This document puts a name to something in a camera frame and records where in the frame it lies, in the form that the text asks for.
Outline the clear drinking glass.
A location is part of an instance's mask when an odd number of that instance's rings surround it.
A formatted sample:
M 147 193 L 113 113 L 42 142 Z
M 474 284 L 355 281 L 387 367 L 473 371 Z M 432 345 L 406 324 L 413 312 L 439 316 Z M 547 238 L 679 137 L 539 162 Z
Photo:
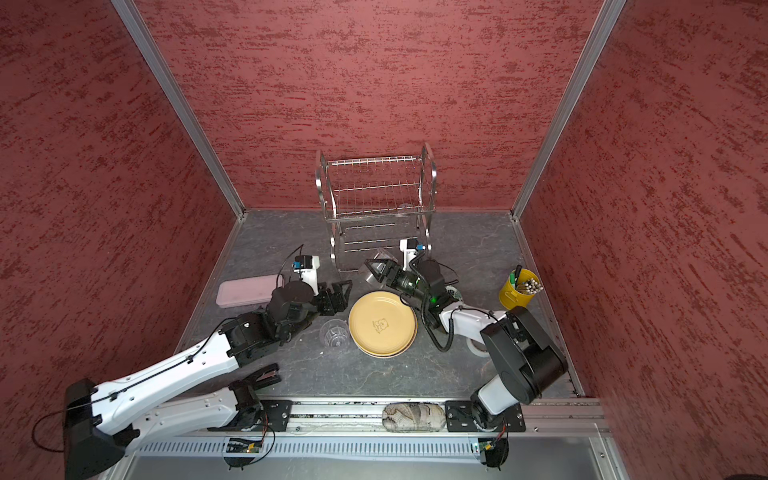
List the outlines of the clear drinking glass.
M 350 341 L 348 325 L 342 319 L 329 319 L 320 329 L 320 340 L 331 349 L 346 347 Z
M 371 287 L 378 287 L 381 285 L 381 282 L 375 278 L 374 272 L 368 264 L 371 263 L 374 270 L 380 272 L 384 268 L 384 263 L 387 260 L 397 261 L 386 248 L 378 247 L 375 251 L 365 252 L 363 265 L 359 268 L 358 273 L 367 285 Z

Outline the yellow pencil cup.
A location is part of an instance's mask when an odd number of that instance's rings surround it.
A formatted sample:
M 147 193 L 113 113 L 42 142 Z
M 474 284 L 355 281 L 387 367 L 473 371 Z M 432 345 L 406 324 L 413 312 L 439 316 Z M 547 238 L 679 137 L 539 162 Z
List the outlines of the yellow pencil cup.
M 522 265 L 517 265 L 502 286 L 498 298 L 504 308 L 511 310 L 526 307 L 542 290 L 543 284 L 538 276 Z

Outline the black clip tool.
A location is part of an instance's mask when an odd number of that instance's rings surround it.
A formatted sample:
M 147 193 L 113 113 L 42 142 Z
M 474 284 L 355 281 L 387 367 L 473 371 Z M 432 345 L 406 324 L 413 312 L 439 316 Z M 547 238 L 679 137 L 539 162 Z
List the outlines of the black clip tool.
M 242 379 L 242 382 L 253 390 L 264 389 L 281 381 L 280 367 L 277 363 L 266 365 Z

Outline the yellow bear plate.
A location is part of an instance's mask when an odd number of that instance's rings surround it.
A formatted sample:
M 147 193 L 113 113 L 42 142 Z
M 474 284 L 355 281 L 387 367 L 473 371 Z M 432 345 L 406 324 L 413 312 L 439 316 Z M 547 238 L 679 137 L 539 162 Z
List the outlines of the yellow bear plate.
M 348 329 L 356 346 L 374 358 L 392 358 L 414 342 L 418 323 L 413 309 L 392 292 L 373 291 L 352 306 Z

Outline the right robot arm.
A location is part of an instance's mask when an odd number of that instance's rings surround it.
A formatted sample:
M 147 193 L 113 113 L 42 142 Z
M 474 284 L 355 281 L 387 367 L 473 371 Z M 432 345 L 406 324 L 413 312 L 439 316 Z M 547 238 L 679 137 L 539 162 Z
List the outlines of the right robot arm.
M 439 350 L 450 349 L 459 336 L 485 348 L 496 375 L 471 397 L 478 422 L 532 403 L 568 372 L 566 356 L 526 308 L 491 311 L 466 304 L 440 263 L 416 257 L 403 267 L 381 258 L 366 260 L 365 267 L 415 310 Z

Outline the chrome two-tier dish rack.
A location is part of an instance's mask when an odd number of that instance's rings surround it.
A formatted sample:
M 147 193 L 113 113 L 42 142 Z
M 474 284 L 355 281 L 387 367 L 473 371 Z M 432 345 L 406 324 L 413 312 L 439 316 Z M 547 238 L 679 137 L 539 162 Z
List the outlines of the chrome two-tier dish rack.
M 427 143 L 401 156 L 328 160 L 318 151 L 315 185 L 337 271 L 353 273 L 379 250 L 402 259 L 403 239 L 431 251 L 437 184 Z

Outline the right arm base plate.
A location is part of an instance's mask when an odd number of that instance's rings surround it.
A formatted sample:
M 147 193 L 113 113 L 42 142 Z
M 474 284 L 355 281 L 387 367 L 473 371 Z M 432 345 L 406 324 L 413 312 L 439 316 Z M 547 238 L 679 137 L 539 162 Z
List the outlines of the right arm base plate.
M 452 433 L 522 433 L 525 419 L 519 404 L 491 414 L 479 402 L 451 400 L 445 403 L 446 428 Z

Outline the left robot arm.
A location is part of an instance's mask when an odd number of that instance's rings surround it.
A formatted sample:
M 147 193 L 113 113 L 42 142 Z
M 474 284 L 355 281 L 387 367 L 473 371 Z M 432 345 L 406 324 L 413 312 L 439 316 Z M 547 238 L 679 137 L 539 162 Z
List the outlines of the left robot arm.
M 65 391 L 63 455 L 68 479 L 89 479 L 154 440 L 200 429 L 248 430 L 263 425 L 257 390 L 279 382 L 267 365 L 213 393 L 183 393 L 246 367 L 297 338 L 319 316 L 343 312 L 351 281 L 312 287 L 291 281 L 268 304 L 224 319 L 192 347 L 125 377 L 82 379 Z

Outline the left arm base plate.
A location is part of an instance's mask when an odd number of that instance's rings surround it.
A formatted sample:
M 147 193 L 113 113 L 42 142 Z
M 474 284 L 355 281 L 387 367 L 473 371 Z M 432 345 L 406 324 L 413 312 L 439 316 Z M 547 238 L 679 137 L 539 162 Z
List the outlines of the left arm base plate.
M 238 410 L 228 423 L 210 427 L 209 431 L 221 432 L 285 432 L 294 402 L 284 399 L 267 399 Z

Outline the grey marbled stone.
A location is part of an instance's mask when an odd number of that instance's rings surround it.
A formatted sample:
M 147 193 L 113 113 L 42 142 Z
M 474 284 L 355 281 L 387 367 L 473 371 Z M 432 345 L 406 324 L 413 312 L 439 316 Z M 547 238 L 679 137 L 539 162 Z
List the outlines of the grey marbled stone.
M 382 425 L 389 432 L 438 432 L 446 427 L 446 413 L 436 403 L 391 403 L 382 412 Z

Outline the aluminium front rail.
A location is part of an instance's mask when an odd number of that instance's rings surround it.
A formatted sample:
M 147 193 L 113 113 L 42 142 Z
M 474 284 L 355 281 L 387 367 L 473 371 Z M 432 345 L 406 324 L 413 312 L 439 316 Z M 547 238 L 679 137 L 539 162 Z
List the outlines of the aluminium front rail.
M 288 435 L 345 435 L 345 434 L 391 434 L 391 435 L 490 435 L 496 433 L 466 432 L 452 433 L 443 428 L 438 432 L 397 433 L 389 432 L 382 425 L 382 412 L 391 403 L 425 402 L 436 403 L 445 410 L 450 399 L 416 398 L 293 398 L 294 402 L 285 432 L 221 432 L 209 431 L 210 427 L 221 427 L 236 415 L 234 398 L 220 394 L 182 399 L 168 402 L 139 415 L 130 422 L 130 427 L 139 431 L 140 440 L 146 443 L 166 438 L 213 432 L 236 437 L 257 437 L 274 433 Z M 536 437 L 595 437 L 608 435 L 602 406 L 597 399 L 544 399 L 531 405 L 520 405 L 526 424 L 526 431 L 509 435 Z

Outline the tape roll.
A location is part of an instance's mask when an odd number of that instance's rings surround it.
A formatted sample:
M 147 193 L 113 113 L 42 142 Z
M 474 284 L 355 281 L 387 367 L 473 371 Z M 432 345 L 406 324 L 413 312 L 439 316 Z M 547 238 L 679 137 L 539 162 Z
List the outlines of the tape roll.
M 485 349 L 485 346 L 482 343 L 476 342 L 473 339 L 467 338 L 466 339 L 466 345 L 468 350 L 475 356 L 480 358 L 489 358 L 490 354 Z

